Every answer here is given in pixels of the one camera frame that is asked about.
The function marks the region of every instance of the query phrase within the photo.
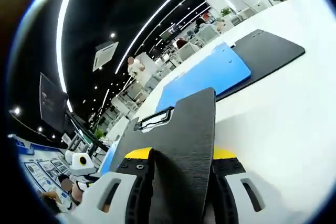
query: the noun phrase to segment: white shirt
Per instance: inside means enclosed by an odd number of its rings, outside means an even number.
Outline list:
[[[142,72],[140,68],[142,67],[142,64],[139,62],[139,60],[135,59],[133,64],[128,65],[127,72],[135,79],[138,79],[139,74]]]
[[[142,86],[145,86],[152,75],[147,69],[141,71],[140,68],[143,66],[139,60],[135,59],[132,65],[129,65],[127,72],[137,81],[140,82]]]

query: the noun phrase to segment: white table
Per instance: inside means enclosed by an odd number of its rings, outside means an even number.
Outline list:
[[[240,23],[166,76],[135,117],[154,113],[162,88],[216,45],[258,28],[306,53],[217,102],[215,144],[277,188],[290,210],[310,215],[336,180],[336,22],[324,0],[289,0]]]

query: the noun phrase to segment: green plant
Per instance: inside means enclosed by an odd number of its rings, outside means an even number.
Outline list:
[[[101,129],[96,129],[96,132],[94,133],[97,139],[100,139],[104,136],[104,133]]]
[[[224,17],[228,14],[230,14],[232,11],[231,11],[231,8],[230,7],[225,7],[221,10],[221,16]]]

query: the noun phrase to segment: white chair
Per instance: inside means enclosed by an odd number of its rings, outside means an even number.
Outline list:
[[[197,47],[188,42],[187,44],[185,44],[182,48],[180,48],[177,51],[177,54],[181,58],[181,60],[185,61],[197,51],[198,51]]]
[[[257,12],[262,12],[263,10],[267,9],[267,6],[263,2],[259,2],[253,6],[253,9],[256,10]]]
[[[217,38],[219,36],[219,32],[217,31],[217,29],[210,25],[207,24],[203,27],[201,27],[198,31],[198,33],[196,34],[196,37],[204,44],[208,44],[210,41],[214,40],[215,38]]]

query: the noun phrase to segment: chair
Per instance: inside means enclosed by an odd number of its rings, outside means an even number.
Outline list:
[[[188,42],[187,44],[185,44],[182,48],[180,48],[177,51],[177,54],[181,58],[181,60],[185,61],[197,51],[198,50],[196,49],[196,47],[192,46],[192,44]]]
[[[204,44],[208,44],[219,36],[219,32],[212,25],[205,25],[201,27],[196,34],[196,37]]]

